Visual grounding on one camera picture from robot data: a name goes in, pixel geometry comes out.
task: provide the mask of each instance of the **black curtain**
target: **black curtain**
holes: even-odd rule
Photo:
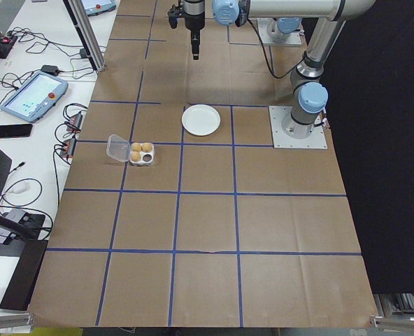
[[[347,22],[321,83],[372,290],[414,293],[414,0]]]

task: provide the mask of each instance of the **white plate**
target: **white plate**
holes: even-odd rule
[[[201,137],[214,133],[220,122],[220,114],[209,105],[193,105],[182,114],[182,125],[187,132]]]

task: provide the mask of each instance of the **clear plastic container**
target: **clear plastic container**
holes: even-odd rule
[[[152,145],[152,150],[149,153],[141,150],[141,159],[139,161],[133,161],[131,158],[132,149],[129,141],[116,134],[112,134],[108,138],[106,154],[108,157],[120,162],[130,161],[134,166],[150,166],[154,162],[155,147]]]

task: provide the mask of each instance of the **black phone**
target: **black phone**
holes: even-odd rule
[[[0,139],[29,137],[32,124],[0,125]]]

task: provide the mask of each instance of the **egg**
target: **egg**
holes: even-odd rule
[[[142,145],[142,149],[143,149],[143,151],[144,151],[144,152],[146,152],[146,153],[150,153],[150,152],[152,152],[152,143],[145,142],[145,143]]]
[[[134,152],[140,152],[142,150],[142,145],[140,145],[138,142],[134,142],[131,148]]]
[[[142,157],[141,157],[141,155],[140,155],[139,152],[134,151],[134,152],[131,153],[131,160],[132,160],[132,162],[138,162],[138,161],[141,160],[141,158]]]

